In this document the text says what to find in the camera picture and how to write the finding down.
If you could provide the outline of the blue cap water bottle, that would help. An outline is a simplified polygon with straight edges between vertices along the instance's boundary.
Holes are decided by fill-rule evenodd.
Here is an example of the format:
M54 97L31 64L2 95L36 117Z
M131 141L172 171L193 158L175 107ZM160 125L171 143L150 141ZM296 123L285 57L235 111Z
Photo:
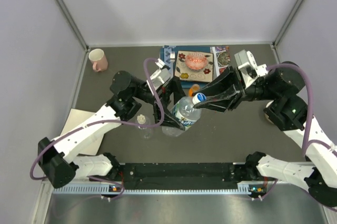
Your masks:
M192 103L192 96L186 96L181 98L171 110L174 116L183 124L185 130L182 131L177 128L168 126L162 127L162 132L170 137L178 137L185 131L187 131L195 122L201 117L201 109L194 108Z

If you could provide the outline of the orange juice bottle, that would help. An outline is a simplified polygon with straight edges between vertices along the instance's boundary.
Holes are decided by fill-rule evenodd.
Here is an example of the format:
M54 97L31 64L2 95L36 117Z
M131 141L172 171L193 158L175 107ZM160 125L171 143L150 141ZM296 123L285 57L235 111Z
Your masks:
M194 93L198 92L200 86L198 84L193 84L189 89L189 96L193 96Z

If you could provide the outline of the clear glass bottle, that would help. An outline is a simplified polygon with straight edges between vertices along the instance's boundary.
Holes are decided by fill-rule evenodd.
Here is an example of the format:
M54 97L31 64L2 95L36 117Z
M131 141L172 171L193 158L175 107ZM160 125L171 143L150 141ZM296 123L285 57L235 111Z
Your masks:
M148 127L152 124L152 121L148 116L139 114L136 118L136 123L139 124L137 128L142 138L148 140L153 136L153 128Z

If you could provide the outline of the blue white bottle cap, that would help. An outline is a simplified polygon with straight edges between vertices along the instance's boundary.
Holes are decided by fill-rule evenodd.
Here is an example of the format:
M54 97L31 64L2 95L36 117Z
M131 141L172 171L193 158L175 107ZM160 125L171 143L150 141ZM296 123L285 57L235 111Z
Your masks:
M204 101L206 101L206 96L203 93L196 93L192 97L192 103L193 103L193 105L196 105L196 104L204 102Z

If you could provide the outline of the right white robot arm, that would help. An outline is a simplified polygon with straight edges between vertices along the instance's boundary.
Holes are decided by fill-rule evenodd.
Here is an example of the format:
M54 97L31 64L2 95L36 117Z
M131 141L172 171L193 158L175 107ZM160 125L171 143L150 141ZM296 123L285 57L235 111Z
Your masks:
M296 64L244 63L226 69L200 93L206 100L197 107L218 112L232 111L244 101L268 100L264 114L301 148L312 165L303 167L254 152L246 157L244 175L253 180L267 177L285 181L336 211L336 145L313 114L310 81Z

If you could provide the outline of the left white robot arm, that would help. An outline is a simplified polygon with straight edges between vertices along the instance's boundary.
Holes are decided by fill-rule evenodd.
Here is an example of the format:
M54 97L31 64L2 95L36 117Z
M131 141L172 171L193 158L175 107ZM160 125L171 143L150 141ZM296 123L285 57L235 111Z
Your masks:
M81 152L105 133L127 124L141 108L139 100L153 106L154 119L159 125L183 128L182 123L167 109L170 97L177 102L185 96L179 78L170 77L167 69L157 70L153 76L161 109L147 82L127 71L119 71L114 75L110 86L112 98L96 113L60 137L40 140L38 165L55 189L74 179L99 176L114 180L120 175L121 165L112 154L87 156Z

